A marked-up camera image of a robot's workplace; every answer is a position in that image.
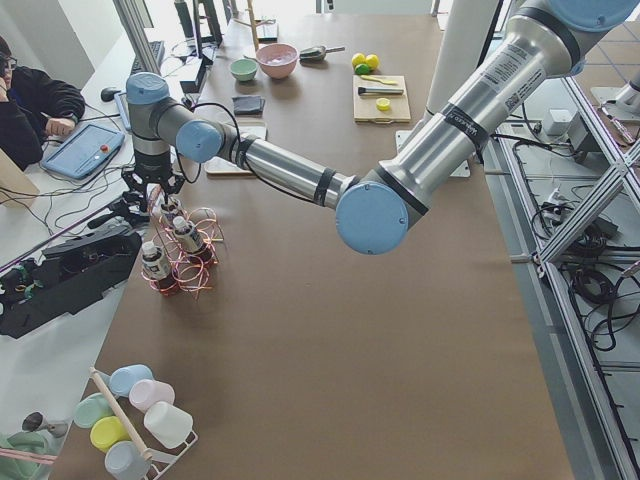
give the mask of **wooden cutting board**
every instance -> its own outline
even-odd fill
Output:
[[[410,122],[409,97],[403,75],[371,75],[387,80],[395,80],[397,85],[383,85],[380,82],[363,80],[359,75],[353,76],[353,118],[356,122],[393,123]],[[358,87],[389,87],[402,88],[402,95],[358,95]],[[391,101],[391,108],[381,112],[376,108],[376,99],[385,97]]]

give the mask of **pink bowl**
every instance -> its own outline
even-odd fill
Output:
[[[256,52],[260,69],[271,78],[288,77],[298,63],[298,50],[286,43],[265,45]]]

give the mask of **yellow cup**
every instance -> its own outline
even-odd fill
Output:
[[[98,450],[107,453],[116,443],[131,440],[127,430],[118,417],[104,417],[91,428],[91,444]]]

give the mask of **black cloth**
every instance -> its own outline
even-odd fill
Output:
[[[84,114],[80,90],[41,70],[16,68],[8,94],[9,101],[0,102],[0,148],[22,170],[42,159],[47,118],[41,112],[53,118]]]
[[[234,115],[262,115],[265,100],[260,95],[233,97]]]

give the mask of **green bowl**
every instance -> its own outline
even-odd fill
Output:
[[[239,82],[248,82],[256,76],[258,64],[248,58],[241,58],[233,62],[229,70],[231,70],[231,75]]]

